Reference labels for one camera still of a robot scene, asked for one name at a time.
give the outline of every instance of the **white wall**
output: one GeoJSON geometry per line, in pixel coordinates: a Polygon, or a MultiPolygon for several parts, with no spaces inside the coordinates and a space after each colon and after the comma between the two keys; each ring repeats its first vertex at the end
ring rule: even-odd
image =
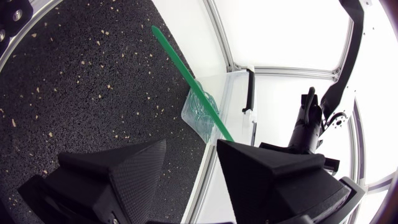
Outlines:
{"type": "Polygon", "coordinates": [[[153,0],[193,74],[226,72],[224,57],[203,0],[153,0]]]}
{"type": "Polygon", "coordinates": [[[349,17],[337,0],[215,0],[234,61],[334,70],[349,17]]]}

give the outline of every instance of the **cable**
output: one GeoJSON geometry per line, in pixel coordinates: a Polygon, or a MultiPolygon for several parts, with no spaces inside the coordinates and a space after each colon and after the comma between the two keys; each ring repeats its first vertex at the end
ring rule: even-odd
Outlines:
{"type": "MultiPolygon", "coordinates": [[[[209,93],[203,91],[203,87],[200,82],[197,81],[197,83],[210,105],[216,111],[216,114],[219,115],[220,112],[218,111],[214,98],[209,93]]],[[[195,127],[193,127],[193,129],[207,142],[211,137],[211,130],[215,123],[214,119],[193,91],[189,94],[188,102],[192,115],[195,117],[195,127]]]]}
{"type": "Polygon", "coordinates": [[[304,107],[305,125],[308,125],[310,123],[310,118],[308,117],[308,114],[310,113],[310,107],[314,95],[315,95],[315,88],[311,87],[310,90],[308,91],[307,99],[305,100],[305,107],[304,107]]]}

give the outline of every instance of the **metal rail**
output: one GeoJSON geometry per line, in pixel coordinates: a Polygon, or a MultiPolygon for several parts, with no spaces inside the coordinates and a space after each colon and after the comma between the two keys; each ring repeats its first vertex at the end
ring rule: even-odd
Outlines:
{"type": "Polygon", "coordinates": [[[19,31],[19,33],[10,40],[7,49],[4,51],[3,55],[0,57],[0,72],[3,66],[6,64],[8,58],[17,47],[19,42],[25,35],[30,31],[30,29],[38,22],[46,13],[48,13],[53,7],[62,2],[62,0],[32,0],[30,4],[33,7],[34,13],[30,21],[19,31]]]}

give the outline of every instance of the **aluminum frame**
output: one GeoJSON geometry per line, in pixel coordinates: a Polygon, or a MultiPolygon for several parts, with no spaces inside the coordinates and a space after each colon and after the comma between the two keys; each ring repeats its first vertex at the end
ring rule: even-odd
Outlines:
{"type": "MultiPolygon", "coordinates": [[[[228,39],[226,37],[226,33],[224,30],[223,23],[221,21],[220,13],[217,10],[216,3],[214,0],[203,0],[207,12],[209,14],[211,23],[213,24],[213,28],[215,30],[215,34],[217,36],[218,42],[220,43],[221,52],[223,53],[226,70],[227,72],[233,72],[236,70],[243,70],[247,67],[240,66],[233,61],[233,56],[231,49],[228,44],[228,39]]],[[[348,31],[346,36],[346,43],[343,49],[343,53],[338,64],[338,67],[332,71],[329,70],[317,70],[311,68],[291,68],[291,67],[263,67],[257,66],[254,67],[256,70],[256,75],[281,75],[288,77],[304,77],[304,78],[321,78],[327,80],[337,81],[341,69],[343,68],[345,59],[347,57],[349,43],[351,41],[351,34],[353,31],[353,22],[350,19],[348,25],[348,31]]]]}

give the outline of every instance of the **white panel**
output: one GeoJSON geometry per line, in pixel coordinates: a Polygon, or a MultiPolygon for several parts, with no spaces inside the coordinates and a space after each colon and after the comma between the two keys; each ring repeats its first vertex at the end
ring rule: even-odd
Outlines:
{"type": "Polygon", "coordinates": [[[236,223],[234,210],[229,199],[223,170],[217,158],[205,199],[196,223],[236,223]]]}
{"type": "Polygon", "coordinates": [[[334,70],[349,17],[336,0],[215,0],[239,65],[334,70]]]}
{"type": "Polygon", "coordinates": [[[223,54],[202,0],[153,0],[193,74],[223,74],[223,54]]]}
{"type": "Polygon", "coordinates": [[[387,191],[365,195],[359,207],[359,213],[355,223],[370,223],[381,203],[386,197],[387,191]]]}

